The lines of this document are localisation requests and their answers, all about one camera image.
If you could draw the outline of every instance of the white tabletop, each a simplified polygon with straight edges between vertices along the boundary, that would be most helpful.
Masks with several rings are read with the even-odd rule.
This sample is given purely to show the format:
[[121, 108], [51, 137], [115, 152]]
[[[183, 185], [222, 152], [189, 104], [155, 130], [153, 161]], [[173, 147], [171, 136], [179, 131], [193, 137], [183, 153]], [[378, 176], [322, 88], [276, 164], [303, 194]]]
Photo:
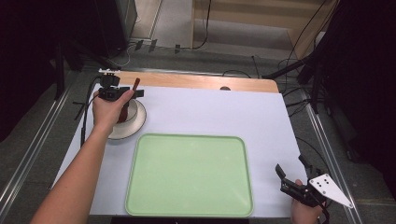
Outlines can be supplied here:
[[[124, 204], [137, 139], [143, 133], [230, 135], [247, 148], [254, 209], [251, 217], [289, 217], [291, 198], [280, 191], [275, 172], [279, 163], [287, 178], [306, 174], [286, 107], [279, 93], [143, 87], [138, 98], [147, 110], [145, 125], [122, 140], [108, 140], [91, 215], [128, 215]], [[58, 180], [79, 150], [77, 132], [55, 179]], [[87, 136], [92, 130], [89, 109]]]

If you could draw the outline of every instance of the metal frame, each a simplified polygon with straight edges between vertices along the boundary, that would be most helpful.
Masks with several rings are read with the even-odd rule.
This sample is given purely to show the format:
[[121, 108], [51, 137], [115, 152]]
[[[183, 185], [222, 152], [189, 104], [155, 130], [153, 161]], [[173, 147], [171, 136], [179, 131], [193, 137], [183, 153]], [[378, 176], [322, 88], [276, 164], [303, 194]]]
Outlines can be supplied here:
[[[307, 95], [304, 91], [301, 91], [303, 99], [307, 99]], [[355, 200], [347, 186], [347, 182], [344, 179], [344, 175], [341, 172], [341, 168], [338, 165], [338, 162], [335, 158], [334, 152], [332, 150], [332, 146], [330, 145], [329, 139], [323, 129], [323, 126], [320, 121], [319, 115], [315, 114], [313, 108], [311, 106], [306, 107], [306, 111], [308, 113], [309, 118], [311, 119], [312, 126], [315, 130], [315, 133], [317, 135], [320, 148], [323, 152], [324, 158], [329, 165], [329, 169], [332, 172], [332, 178], [334, 182], [337, 184], [337, 186], [341, 189], [341, 191], [344, 192], [346, 197], [351, 201], [353, 204], [354, 208], [348, 208], [344, 206], [344, 209], [346, 211], [346, 216], [349, 220], [349, 223], [363, 223], [361, 219], [361, 215], [359, 213], [358, 208], [356, 207]]]
[[44, 145], [55, 120], [58, 118], [58, 115], [64, 106], [64, 102], [67, 99], [71, 86], [72, 85], [69, 85], [64, 93], [58, 98], [58, 100], [53, 102], [49, 113], [44, 118], [43, 123], [35, 134], [35, 138], [33, 139], [32, 143], [27, 148], [26, 153], [24, 154], [16, 171], [14, 172], [14, 175], [8, 181], [6, 187], [1, 193], [0, 223], [3, 223], [5, 221], [9, 208], [14, 203], [14, 200], [20, 192], [24, 180], [28, 176], [29, 171], [35, 163], [35, 159], [37, 158], [42, 146]]

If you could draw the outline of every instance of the hand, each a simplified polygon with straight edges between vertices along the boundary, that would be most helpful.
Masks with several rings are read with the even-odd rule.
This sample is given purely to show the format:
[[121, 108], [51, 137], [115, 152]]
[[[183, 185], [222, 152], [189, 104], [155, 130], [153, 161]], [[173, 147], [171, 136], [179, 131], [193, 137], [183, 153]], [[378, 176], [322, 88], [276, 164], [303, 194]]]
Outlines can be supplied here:
[[[295, 181], [297, 185], [302, 185], [300, 179]], [[314, 224], [317, 222], [318, 217], [322, 213], [320, 206], [310, 207], [306, 206], [299, 201], [292, 199], [291, 201], [291, 223], [293, 224]]]
[[131, 100], [134, 91], [126, 91], [120, 99], [115, 102], [109, 102], [96, 97], [98, 94], [99, 91], [93, 93], [93, 128], [95, 130], [104, 131], [107, 135], [110, 135], [113, 132], [113, 126], [119, 120], [122, 107]]

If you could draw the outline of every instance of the cable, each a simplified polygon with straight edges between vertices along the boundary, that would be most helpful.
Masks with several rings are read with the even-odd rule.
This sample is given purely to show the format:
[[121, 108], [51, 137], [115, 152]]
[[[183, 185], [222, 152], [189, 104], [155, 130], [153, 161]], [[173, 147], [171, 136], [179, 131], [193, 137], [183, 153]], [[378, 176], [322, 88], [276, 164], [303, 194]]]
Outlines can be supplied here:
[[82, 145], [84, 145], [85, 143], [85, 131], [87, 128], [87, 114], [88, 114], [88, 107], [90, 105], [90, 96], [91, 96], [91, 92], [92, 92], [92, 86], [93, 83], [95, 82], [96, 79], [100, 79], [101, 76], [96, 76], [93, 78], [93, 80], [90, 83], [90, 87], [88, 88], [88, 92], [87, 92], [87, 96], [85, 99], [85, 111], [84, 111], [84, 120], [82, 122], [82, 128], [81, 128], [81, 139], [80, 139], [80, 146], [82, 147]]
[[335, 12], [337, 11], [338, 5], [339, 5], [339, 4], [340, 4], [340, 0], [337, 0], [337, 2], [334, 4], [334, 6], [332, 7], [332, 9], [331, 9], [331, 10], [329, 11], [329, 13], [327, 14], [326, 18], [323, 20], [323, 23], [320, 25], [320, 29], [318, 29], [318, 32], [317, 32], [316, 35], [315, 35], [314, 41], [316, 41], [316, 39], [317, 39], [319, 33], [320, 33], [321, 30], [325, 27], [325, 25], [326, 25], [327, 23], [329, 23], [330, 18], [331, 18], [331, 17], [335, 14]]
[[320, 156], [320, 159], [322, 160], [323, 164], [326, 166], [326, 169], [327, 169], [328, 172], [329, 172], [329, 176], [332, 177], [332, 174], [330, 173], [329, 165], [328, 165], [327, 162], [324, 160], [324, 158], [322, 157], [322, 155], [320, 155], [320, 153], [318, 152], [318, 150], [317, 150], [316, 148], [314, 148], [311, 144], [309, 144], [307, 141], [305, 141], [304, 139], [302, 139], [302, 138], [300, 138], [300, 137], [297, 137], [297, 136], [296, 136], [296, 139], [297, 139], [297, 140], [300, 140], [300, 141], [302, 141], [302, 142], [304, 142], [304, 143], [306, 143], [306, 144], [309, 145], [312, 149], [314, 149], [314, 151]]
[[256, 73], [257, 73], [257, 79], [260, 79], [260, 74], [259, 74], [259, 69], [257, 68], [256, 60], [254, 60], [254, 55], [251, 56], [254, 62], [254, 67], [256, 68]]
[[207, 28], [209, 26], [209, 15], [210, 15], [210, 7], [212, 6], [212, 0], [209, 0], [209, 7], [207, 8], [207, 15], [206, 15], [206, 29], [205, 29], [205, 39], [204, 42], [202, 42], [201, 46], [195, 47], [192, 49], [200, 49], [207, 41], [207, 37], [209, 36], [209, 32], [207, 31]]
[[[148, 44], [142, 44], [142, 46], [147, 46], [147, 47], [151, 47], [151, 45]], [[171, 49], [171, 50], [175, 50], [177, 48], [170, 48], [170, 47], [163, 47], [163, 46], [155, 46], [154, 48], [156, 49]], [[189, 48], [180, 48], [178, 50], [186, 50], [186, 51], [201, 51], [201, 50], [206, 50], [206, 49], [189, 49]]]
[[[315, 16], [318, 14], [318, 12], [320, 11], [320, 9], [323, 7], [323, 5], [324, 5], [325, 2], [326, 2], [326, 0], [323, 0], [323, 2], [321, 3], [320, 7], [317, 9], [317, 11], [314, 13], [314, 15], [313, 15], [313, 16], [311, 17], [311, 19], [308, 21], [308, 23], [306, 24], [306, 26], [304, 27], [304, 29], [300, 32], [300, 34], [299, 34], [299, 36], [298, 36], [298, 38], [297, 38], [295, 44], [293, 45], [293, 48], [291, 49], [291, 52], [290, 52], [288, 61], [287, 61], [287, 63], [286, 63], [286, 66], [289, 65], [289, 60], [290, 60], [291, 54], [294, 52], [294, 50], [295, 50], [295, 48], [296, 48], [296, 46], [297, 46], [297, 43], [299, 42], [301, 36], [303, 35], [303, 33], [304, 33], [306, 27], [308, 27], [308, 25], [311, 23], [311, 21], [315, 18]], [[288, 73], [286, 73], [285, 76], [286, 76], [286, 85], [287, 85]], [[273, 77], [272, 75], [268, 75], [268, 76], [262, 76], [262, 78], [274, 79], [274, 78], [277, 78], [277, 77]]]
[[323, 222], [323, 224], [329, 224], [329, 220], [330, 220], [329, 211], [327, 211], [326, 207], [323, 206], [323, 204], [317, 199], [317, 197], [314, 196], [314, 194], [312, 194], [312, 192], [308, 192], [308, 194], [309, 194], [309, 196], [311, 196], [315, 200], [315, 202], [322, 209], [322, 212], [323, 212], [324, 216], [326, 217], [326, 220]]
[[295, 88], [294, 90], [289, 91], [288, 93], [283, 94], [283, 98], [285, 98], [287, 95], [291, 94], [292, 92], [297, 91], [297, 90], [300, 90], [300, 89], [302, 89], [302, 88], [301, 88], [301, 87]]
[[238, 73], [242, 73], [242, 74], [246, 75], [247, 77], [251, 78], [251, 76], [248, 75], [247, 73], [242, 72], [242, 71], [238, 71], [238, 70], [227, 70], [227, 71], [223, 72], [222, 77], [224, 77], [224, 75], [225, 75], [226, 73], [228, 73], [228, 72], [238, 72]]
[[126, 50], [126, 53], [128, 54], [128, 62], [127, 63], [118, 64], [118, 63], [111, 61], [111, 59], [107, 59], [107, 60], [110, 61], [111, 63], [115, 64], [116, 66], [123, 67], [123, 66], [127, 65], [131, 61], [131, 55], [129, 54], [129, 49], [133, 46], [134, 46], [134, 44], [130, 45], [129, 48]]
[[300, 105], [302, 103], [310, 103], [311, 99], [305, 99], [296, 103], [290, 103], [286, 105], [286, 108], [291, 107], [291, 106], [295, 106], [295, 105]]
[[301, 111], [303, 111], [303, 109], [304, 109], [306, 106], [308, 106], [308, 105], [309, 105], [309, 103], [305, 103], [305, 104], [300, 105], [299, 107], [297, 107], [297, 109], [295, 109], [294, 112], [291, 113], [291, 114], [289, 115], [289, 118], [291, 118], [291, 117], [293, 117], [294, 115], [296, 115], [296, 114], [300, 113]]
[[[135, 45], [136, 45], [136, 42], [130, 41], [129, 44], [128, 44], [128, 46], [127, 46], [126, 48], [128, 49], [129, 47], [135, 46]], [[122, 53], [122, 50], [119, 50], [115, 55], [110, 56], [110, 57], [108, 57], [107, 59], [108, 59], [108, 60], [109, 60], [109, 59], [114, 59], [114, 58], [116, 58], [117, 56], [119, 56], [121, 53]]]
[[280, 70], [280, 67], [279, 67], [279, 66], [280, 66], [283, 62], [289, 61], [289, 60], [299, 61], [298, 59], [284, 59], [284, 60], [280, 61], [280, 62], [277, 64], [277, 70]]

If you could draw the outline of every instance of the plate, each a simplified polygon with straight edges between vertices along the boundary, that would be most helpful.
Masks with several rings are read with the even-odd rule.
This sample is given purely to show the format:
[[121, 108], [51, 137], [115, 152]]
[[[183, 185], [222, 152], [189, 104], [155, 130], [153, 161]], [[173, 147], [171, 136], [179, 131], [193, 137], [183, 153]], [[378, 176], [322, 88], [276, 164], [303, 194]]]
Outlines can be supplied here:
[[145, 217], [247, 217], [253, 209], [243, 140], [146, 133], [137, 141], [126, 211]]
[[131, 136], [145, 124], [147, 117], [146, 108], [137, 100], [131, 100], [128, 106], [128, 117], [125, 122], [117, 123], [109, 139], [122, 139]]

